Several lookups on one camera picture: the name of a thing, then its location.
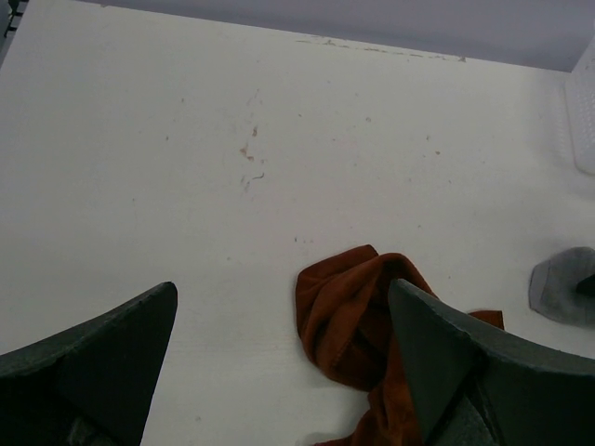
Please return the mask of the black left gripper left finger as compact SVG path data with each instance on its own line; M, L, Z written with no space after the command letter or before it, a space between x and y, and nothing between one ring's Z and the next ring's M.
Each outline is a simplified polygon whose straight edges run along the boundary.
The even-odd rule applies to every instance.
M163 282L2 355L2 444L139 445L177 307Z

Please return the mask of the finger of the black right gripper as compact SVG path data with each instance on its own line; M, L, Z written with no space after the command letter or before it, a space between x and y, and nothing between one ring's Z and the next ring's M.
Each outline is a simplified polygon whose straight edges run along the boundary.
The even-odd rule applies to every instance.
M595 274L580 281L575 288L578 294L595 294Z

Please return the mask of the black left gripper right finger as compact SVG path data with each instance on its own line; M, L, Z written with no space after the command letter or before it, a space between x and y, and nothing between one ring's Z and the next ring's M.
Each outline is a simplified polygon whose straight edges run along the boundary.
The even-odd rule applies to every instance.
M591 445L594 361L509 334L405 280L390 315L427 445Z

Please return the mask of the rust brown towel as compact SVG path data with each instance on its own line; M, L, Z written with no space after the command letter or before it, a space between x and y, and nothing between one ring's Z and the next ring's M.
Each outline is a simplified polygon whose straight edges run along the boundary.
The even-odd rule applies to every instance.
M368 411L343 439L346 445L425 444L390 315L394 280L438 299L406 256L382 255L370 245L329 257L297 276L297 331L307 357L329 379L368 395ZM466 314L504 330L498 310Z

